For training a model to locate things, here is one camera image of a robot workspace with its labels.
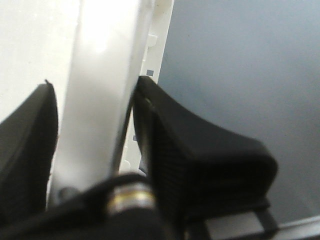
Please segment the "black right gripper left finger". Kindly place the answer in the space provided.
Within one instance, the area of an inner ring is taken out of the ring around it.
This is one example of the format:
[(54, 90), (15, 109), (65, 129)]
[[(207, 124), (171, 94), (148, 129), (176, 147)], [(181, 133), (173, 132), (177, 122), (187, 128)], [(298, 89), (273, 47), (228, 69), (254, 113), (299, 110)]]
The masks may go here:
[(48, 81), (1, 122), (1, 220), (23, 220), (45, 210), (58, 126), (56, 94)]

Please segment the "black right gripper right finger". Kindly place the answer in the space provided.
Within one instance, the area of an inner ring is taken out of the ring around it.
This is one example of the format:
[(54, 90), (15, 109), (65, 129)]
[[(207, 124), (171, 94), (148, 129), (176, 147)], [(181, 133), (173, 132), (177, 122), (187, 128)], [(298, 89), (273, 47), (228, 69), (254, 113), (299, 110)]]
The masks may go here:
[(202, 119), (148, 76), (137, 81), (133, 119), (159, 208), (172, 224), (269, 207), (278, 164), (262, 142)]

